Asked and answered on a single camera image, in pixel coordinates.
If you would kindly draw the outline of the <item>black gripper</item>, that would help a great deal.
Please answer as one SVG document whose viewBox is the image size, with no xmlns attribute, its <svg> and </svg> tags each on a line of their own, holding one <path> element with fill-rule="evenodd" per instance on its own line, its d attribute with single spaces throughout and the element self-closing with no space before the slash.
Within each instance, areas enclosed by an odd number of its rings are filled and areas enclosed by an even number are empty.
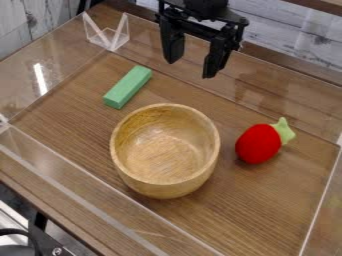
<svg viewBox="0 0 342 256">
<path fill-rule="evenodd" d="M 212 78 L 225 66 L 235 42 L 242 41 L 248 20 L 229 10 L 228 0 L 157 1 L 163 56 L 169 64 L 184 54 L 184 33 L 207 41 L 219 34 L 231 36 L 211 40 L 201 77 Z"/>
</svg>

